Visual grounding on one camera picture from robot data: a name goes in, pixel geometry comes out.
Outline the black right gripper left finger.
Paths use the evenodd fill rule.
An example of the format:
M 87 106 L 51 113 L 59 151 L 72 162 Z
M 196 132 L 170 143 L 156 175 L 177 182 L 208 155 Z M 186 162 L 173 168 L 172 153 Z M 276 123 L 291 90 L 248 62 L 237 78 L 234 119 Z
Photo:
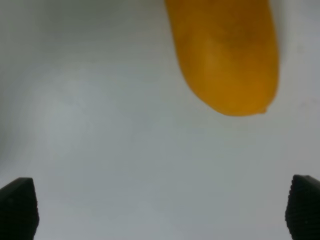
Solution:
M 0 238 L 33 240 L 40 222 L 34 181 L 19 177 L 0 189 Z

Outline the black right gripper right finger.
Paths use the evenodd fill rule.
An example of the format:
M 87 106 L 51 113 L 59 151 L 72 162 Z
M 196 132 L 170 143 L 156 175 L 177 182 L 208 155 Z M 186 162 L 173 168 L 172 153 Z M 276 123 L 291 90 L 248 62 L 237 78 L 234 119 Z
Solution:
M 320 240 L 320 181 L 294 175 L 285 210 L 285 222 L 293 240 Z

